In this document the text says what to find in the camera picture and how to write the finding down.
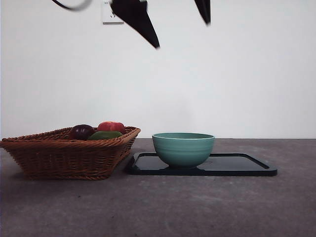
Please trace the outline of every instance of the concrete surface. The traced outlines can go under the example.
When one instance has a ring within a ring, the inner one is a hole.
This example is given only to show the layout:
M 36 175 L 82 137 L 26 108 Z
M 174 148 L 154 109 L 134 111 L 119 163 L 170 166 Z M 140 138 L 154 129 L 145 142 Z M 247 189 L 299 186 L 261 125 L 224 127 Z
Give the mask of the concrete surface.
M 132 153 L 154 151 L 136 139 Z M 274 177 L 137 176 L 29 181 L 1 150 L 1 237 L 314 237 L 316 140 L 217 139 Z

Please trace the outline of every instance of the tray rim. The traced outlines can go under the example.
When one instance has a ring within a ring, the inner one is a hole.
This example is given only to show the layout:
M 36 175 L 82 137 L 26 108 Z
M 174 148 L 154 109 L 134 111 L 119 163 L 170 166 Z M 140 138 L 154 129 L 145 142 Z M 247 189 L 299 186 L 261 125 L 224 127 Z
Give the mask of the tray rim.
M 277 167 L 271 165 L 268 161 L 264 162 L 261 159 L 255 158 L 254 156 L 248 155 L 246 153 L 239 153 L 239 152 L 231 152 L 231 153 L 211 153 L 209 157 L 244 157 L 252 162 L 256 163 L 257 165 L 263 167 L 265 170 L 210 170 L 205 171 L 205 173 L 212 173 L 212 174 L 181 174 L 184 170 L 175 170 L 178 172 L 177 174 L 158 174 L 159 170 L 136 170 L 133 167 L 135 166 L 137 160 L 140 157 L 144 156 L 158 156 L 155 152 L 137 152 L 135 153 L 130 161 L 128 162 L 127 166 L 125 167 L 125 171 L 132 175 L 183 175 L 183 176 L 276 176 L 277 175 Z

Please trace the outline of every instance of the power socket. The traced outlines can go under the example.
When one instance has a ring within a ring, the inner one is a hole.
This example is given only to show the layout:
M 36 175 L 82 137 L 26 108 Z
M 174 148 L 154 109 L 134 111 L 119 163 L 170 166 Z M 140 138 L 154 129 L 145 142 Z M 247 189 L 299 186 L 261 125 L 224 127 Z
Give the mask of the power socket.
M 110 6 L 111 1 L 103 0 L 101 11 L 102 11 L 102 24 L 103 25 L 116 25 L 124 24 L 123 20 L 116 16 Z

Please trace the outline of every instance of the basket rim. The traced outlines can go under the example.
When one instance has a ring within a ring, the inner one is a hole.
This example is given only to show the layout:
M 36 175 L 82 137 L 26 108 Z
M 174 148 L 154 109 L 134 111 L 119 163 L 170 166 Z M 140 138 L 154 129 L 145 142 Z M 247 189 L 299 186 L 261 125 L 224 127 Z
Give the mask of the basket rim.
M 54 131 L 49 132 L 43 132 L 39 134 L 32 134 L 32 135 L 26 135 L 26 136 L 20 136 L 20 137 L 13 137 L 13 138 L 3 138 L 2 141 L 0 141 L 0 147 L 6 148 L 6 147 L 12 147 L 12 146 L 29 146 L 29 147 L 44 147 L 49 146 L 50 148 L 62 148 L 62 147 L 78 147 L 78 148 L 93 148 L 93 147 L 114 147 L 114 146 L 120 146 L 123 144 L 128 143 L 131 139 L 135 138 L 138 133 L 141 131 L 137 127 L 133 126 L 126 126 L 127 129 L 132 129 L 130 132 L 112 139 L 107 140 L 94 140 L 94 141 L 83 141 L 83 140 L 68 140 L 68 139 L 59 139 L 59 140 L 43 140 L 43 139 L 28 139 L 28 137 L 32 136 L 45 136 L 47 134 L 51 133 L 58 133 L 70 130 L 72 127 L 66 127 L 57 129 Z

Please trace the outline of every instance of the brown wicker basket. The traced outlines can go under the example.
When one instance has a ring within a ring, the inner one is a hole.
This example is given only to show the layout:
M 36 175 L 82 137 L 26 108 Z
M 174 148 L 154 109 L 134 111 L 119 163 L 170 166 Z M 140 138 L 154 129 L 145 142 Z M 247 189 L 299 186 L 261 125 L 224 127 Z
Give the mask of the brown wicker basket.
M 108 178 L 129 155 L 140 132 L 125 127 L 118 138 L 97 141 L 70 140 L 71 127 L 15 138 L 4 138 L 0 147 L 8 151 L 29 179 Z

